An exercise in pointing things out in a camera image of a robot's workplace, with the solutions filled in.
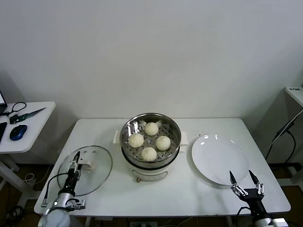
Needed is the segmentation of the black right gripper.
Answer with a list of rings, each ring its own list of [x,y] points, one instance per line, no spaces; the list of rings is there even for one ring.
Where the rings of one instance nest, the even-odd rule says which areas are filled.
[[[264,184],[260,183],[259,179],[253,174],[251,170],[249,170],[249,174],[256,188],[251,189],[242,189],[231,171],[230,181],[231,181],[231,189],[237,195],[240,196],[240,200],[247,203],[251,214],[265,214],[266,209],[262,203],[262,199],[264,198]]]

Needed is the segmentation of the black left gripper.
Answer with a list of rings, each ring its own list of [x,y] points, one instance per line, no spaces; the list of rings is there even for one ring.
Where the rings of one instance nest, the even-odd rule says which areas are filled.
[[[80,151],[76,153],[74,158],[70,163],[70,169],[68,171],[68,177],[64,184],[64,192],[66,193],[75,193],[75,187],[77,181],[80,178],[80,170],[82,168],[82,164],[79,164],[80,159]]]

